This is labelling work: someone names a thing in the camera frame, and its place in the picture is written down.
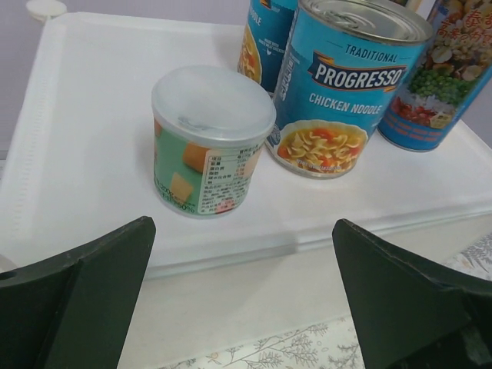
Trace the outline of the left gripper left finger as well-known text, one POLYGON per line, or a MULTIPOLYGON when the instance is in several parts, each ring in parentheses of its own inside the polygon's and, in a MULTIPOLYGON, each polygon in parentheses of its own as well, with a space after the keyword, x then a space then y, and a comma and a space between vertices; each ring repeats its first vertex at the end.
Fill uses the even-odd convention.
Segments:
POLYGON ((116 368, 156 227, 144 216, 1 274, 3 368, 116 368))

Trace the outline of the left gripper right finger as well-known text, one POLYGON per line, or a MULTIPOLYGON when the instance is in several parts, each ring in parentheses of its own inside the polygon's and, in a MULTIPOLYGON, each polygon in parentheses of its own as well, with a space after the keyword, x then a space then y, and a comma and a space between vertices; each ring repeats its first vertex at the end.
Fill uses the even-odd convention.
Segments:
POLYGON ((489 368, 491 283, 347 219, 334 251, 366 368, 489 368))

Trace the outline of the blue can pull-tab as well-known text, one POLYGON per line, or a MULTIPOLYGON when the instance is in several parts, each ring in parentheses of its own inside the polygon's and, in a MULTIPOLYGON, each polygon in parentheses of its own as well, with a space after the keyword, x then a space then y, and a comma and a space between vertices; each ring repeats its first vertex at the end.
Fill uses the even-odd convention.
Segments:
POLYGON ((278 82, 295 10, 292 0, 251 0, 238 59, 238 72, 269 95, 278 82))
POLYGON ((273 95, 272 157, 311 178, 351 171, 432 33, 391 1, 299 2, 273 95))

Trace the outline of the tall can clear lid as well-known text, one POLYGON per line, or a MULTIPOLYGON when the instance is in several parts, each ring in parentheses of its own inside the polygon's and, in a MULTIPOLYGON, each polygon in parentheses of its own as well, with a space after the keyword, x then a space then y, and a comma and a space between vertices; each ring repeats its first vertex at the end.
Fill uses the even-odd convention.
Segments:
POLYGON ((491 77, 491 3, 435 2, 434 35, 377 129, 411 151, 437 148, 491 77))

